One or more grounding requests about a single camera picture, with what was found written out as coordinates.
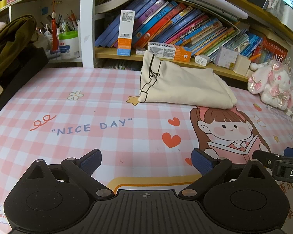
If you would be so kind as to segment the beige t-shirt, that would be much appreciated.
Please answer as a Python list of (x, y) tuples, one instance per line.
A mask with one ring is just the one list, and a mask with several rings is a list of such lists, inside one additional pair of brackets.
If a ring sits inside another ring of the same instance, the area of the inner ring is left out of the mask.
[(230, 109), (237, 104), (231, 88), (213, 69), (181, 67), (146, 51), (140, 73), (140, 103), (170, 103)]

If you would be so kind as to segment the pink checkered table mat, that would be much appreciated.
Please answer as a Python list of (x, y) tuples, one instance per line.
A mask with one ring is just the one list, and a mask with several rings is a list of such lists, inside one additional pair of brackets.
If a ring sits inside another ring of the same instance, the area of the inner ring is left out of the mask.
[(48, 164), (98, 148), (94, 178), (112, 190), (181, 190), (200, 177), (191, 106), (136, 101), (137, 71), (44, 69), (0, 111), (0, 233), (4, 201), (36, 159)]

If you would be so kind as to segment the pink white plush bunny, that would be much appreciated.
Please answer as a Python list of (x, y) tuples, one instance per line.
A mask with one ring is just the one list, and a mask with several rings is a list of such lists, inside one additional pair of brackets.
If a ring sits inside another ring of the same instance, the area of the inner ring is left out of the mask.
[(289, 60), (276, 58), (268, 63), (251, 63), (253, 71), (248, 79), (248, 91), (260, 95), (263, 103), (280, 110), (293, 107), (293, 87)]

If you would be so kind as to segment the small beige box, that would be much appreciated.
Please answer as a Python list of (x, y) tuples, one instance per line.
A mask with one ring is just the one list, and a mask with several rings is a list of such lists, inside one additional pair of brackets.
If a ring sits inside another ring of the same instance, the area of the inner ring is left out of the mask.
[(250, 64), (251, 61), (247, 57), (239, 54), (234, 64), (233, 71), (239, 75), (246, 75), (249, 70)]

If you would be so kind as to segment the red book box set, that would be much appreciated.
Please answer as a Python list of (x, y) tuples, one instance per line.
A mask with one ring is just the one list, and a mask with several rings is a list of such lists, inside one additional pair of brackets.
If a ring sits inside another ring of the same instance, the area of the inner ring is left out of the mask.
[(255, 63), (265, 63), (274, 57), (284, 59), (287, 56), (287, 49), (274, 40), (264, 37), (261, 43), (255, 48), (251, 56), (251, 61)]

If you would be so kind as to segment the white power adapter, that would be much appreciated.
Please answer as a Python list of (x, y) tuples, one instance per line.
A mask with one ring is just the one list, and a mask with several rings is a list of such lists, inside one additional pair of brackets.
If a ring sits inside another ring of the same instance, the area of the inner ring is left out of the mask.
[(195, 56), (195, 63), (200, 66), (207, 66), (210, 62), (210, 58), (206, 55), (200, 54)]

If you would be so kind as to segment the white cube box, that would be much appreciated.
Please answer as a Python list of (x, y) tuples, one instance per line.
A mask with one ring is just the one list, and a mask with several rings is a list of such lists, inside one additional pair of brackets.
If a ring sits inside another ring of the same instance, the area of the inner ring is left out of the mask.
[(215, 65), (232, 70), (239, 52), (220, 47), (215, 60)]

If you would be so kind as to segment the white green-lid jar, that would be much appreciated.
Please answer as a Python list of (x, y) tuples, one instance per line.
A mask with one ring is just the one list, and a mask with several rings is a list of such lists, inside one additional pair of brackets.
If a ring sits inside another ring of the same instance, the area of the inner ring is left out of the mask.
[(78, 31), (60, 33), (59, 50), (62, 60), (72, 60), (80, 57)]

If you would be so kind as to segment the flat white orange box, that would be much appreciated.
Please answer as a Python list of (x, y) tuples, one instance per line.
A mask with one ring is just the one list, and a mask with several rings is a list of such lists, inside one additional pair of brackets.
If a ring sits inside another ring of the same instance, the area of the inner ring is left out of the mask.
[(192, 52), (189, 48), (173, 44), (149, 42), (147, 50), (158, 58), (175, 61), (189, 62), (192, 57)]

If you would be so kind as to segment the wooden white bookshelf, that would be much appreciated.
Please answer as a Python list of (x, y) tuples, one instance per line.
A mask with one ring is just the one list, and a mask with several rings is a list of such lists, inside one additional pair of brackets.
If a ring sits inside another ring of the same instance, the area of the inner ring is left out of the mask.
[(215, 65), (221, 47), (233, 43), (235, 50), (251, 56), (264, 40), (251, 41), (245, 32), (261, 27), (293, 45), (293, 31), (249, 0), (7, 0), (0, 8), (1, 21), (27, 14), (38, 27), (61, 21), (79, 30), (84, 67), (94, 66), (99, 58), (140, 61), (138, 50), (149, 50), (156, 42), (189, 48), (188, 57), (177, 61), (180, 66), (197, 68), (195, 59), (204, 54), (216, 74), (247, 81), (237, 67)]

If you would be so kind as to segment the olive brown bag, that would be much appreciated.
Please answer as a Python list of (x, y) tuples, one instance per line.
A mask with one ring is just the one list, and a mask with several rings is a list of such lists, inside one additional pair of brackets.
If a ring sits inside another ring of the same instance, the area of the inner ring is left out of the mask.
[(24, 15), (0, 30), (0, 76), (31, 41), (36, 25), (32, 15)]

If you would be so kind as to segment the row of colourful books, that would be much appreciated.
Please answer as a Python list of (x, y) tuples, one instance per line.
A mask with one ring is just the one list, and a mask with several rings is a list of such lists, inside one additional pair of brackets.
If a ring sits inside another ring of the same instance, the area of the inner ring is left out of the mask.
[[(207, 9), (177, 1), (133, 0), (125, 10), (134, 10), (131, 50), (144, 49), (149, 42), (187, 47), (196, 55), (215, 62), (220, 47), (250, 58), (262, 37), (238, 29)], [(96, 39), (95, 46), (116, 48), (121, 13)]]

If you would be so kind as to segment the tall white orange box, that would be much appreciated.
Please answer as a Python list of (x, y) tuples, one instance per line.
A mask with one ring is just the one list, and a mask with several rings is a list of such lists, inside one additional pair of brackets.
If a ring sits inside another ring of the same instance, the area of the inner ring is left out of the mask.
[(118, 56), (130, 56), (131, 54), (134, 19), (134, 10), (121, 10), (117, 43)]

